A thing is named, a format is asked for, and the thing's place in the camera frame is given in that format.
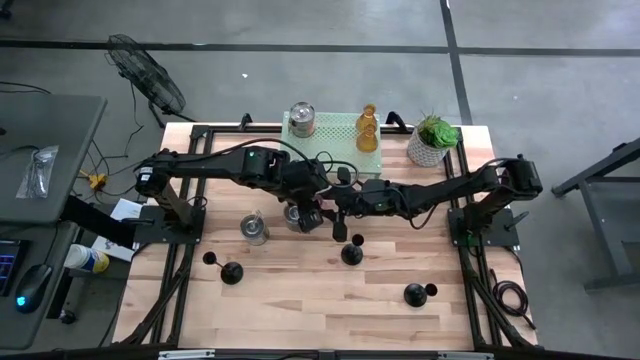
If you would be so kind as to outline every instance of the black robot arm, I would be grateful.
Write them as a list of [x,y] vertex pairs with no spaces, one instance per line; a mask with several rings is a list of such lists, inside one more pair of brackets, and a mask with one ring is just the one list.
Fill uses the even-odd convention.
[[[286,151],[261,146],[210,155],[163,150],[140,166],[136,190],[158,202],[167,214],[165,221],[189,227],[193,208],[176,195],[169,183],[171,177],[229,179],[297,205],[303,232],[321,225],[323,217],[330,219],[337,241],[346,240],[347,216],[401,216],[411,220],[441,202],[489,192],[482,201],[464,208],[467,229],[477,232],[491,224],[493,215],[511,201],[530,200],[542,191],[535,165],[521,156],[497,159],[468,175],[427,186],[369,179],[360,183],[358,190],[345,185],[350,179],[348,175],[345,178],[344,168],[340,170],[338,177],[343,185],[332,187],[322,163],[315,159],[291,161]],[[320,198],[335,200],[338,211],[323,210]]]

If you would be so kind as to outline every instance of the metal can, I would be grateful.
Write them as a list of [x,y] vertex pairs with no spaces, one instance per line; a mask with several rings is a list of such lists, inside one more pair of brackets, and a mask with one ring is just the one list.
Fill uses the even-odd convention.
[[259,246],[269,239],[269,229],[260,215],[247,215],[240,222],[242,236],[250,245]]
[[295,205],[287,205],[284,208],[284,220],[287,224],[287,228],[293,232],[302,232],[298,219],[300,219],[298,207]]
[[309,103],[299,102],[289,110],[289,130],[297,137],[309,137],[315,131],[316,111]]

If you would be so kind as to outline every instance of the paper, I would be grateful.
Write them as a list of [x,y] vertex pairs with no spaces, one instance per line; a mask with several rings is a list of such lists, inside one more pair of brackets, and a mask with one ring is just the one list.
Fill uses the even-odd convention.
[[[111,212],[111,218],[115,220],[122,220],[125,218],[137,219],[140,217],[141,210],[142,205],[126,199],[120,199],[118,200],[116,207]],[[131,262],[131,258],[133,257],[133,254],[138,249],[138,247],[140,247],[140,244],[133,243],[133,250],[127,249],[126,247],[112,243],[102,236],[98,236],[91,248],[102,251],[109,256],[117,257],[118,259]]]

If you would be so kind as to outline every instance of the butcher block tabletop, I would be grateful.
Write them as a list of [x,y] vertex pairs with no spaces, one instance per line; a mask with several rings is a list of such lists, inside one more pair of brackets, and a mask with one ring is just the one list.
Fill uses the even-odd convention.
[[[187,152],[192,126],[168,123],[161,148]],[[471,171],[494,158],[487,127],[462,126],[461,130]],[[213,151],[258,137],[279,134],[215,134]],[[421,168],[409,160],[408,140],[408,135],[382,135],[381,178],[421,185],[446,180],[442,163]],[[452,158],[459,174],[455,151]],[[180,183],[172,180],[176,191]],[[192,181],[189,196],[195,184]],[[428,225],[418,231],[400,217],[348,219],[349,238],[358,233],[365,239],[364,260],[351,267],[340,259],[344,244],[332,239],[329,221],[311,234],[291,232],[282,215],[284,205],[275,197],[228,180],[208,180],[205,197],[207,218],[193,257],[181,348],[473,349],[458,252],[450,244],[447,228],[448,202],[440,204]],[[271,233],[262,246],[249,245],[239,230],[242,218],[256,209]],[[421,223],[425,216],[415,222]],[[152,244],[134,258],[113,341],[128,336],[156,301],[167,250],[166,245]],[[202,261],[208,251],[214,251],[222,264],[242,264],[242,281],[224,284],[220,268]],[[511,253],[502,248],[486,252],[488,267],[498,280],[524,287]],[[181,259],[179,252],[176,268]],[[403,299],[404,288],[414,282],[438,287],[438,294],[421,308],[410,307]],[[517,303],[511,295],[505,295],[505,302]],[[476,298],[482,332],[490,341],[486,311]],[[167,307],[163,340],[170,331],[174,300]],[[525,339],[536,343],[535,332],[522,318],[508,319]]]

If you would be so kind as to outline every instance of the black fan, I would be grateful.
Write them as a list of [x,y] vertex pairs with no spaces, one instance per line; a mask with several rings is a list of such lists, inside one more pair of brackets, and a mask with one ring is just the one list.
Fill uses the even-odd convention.
[[142,95],[149,99],[149,109],[161,128],[165,125],[153,105],[160,108],[165,115],[175,115],[196,122],[180,114],[186,105],[182,92],[171,80],[167,70],[142,50],[138,43],[127,35],[117,34],[109,36],[107,44],[109,56],[118,67],[120,76],[131,81]]

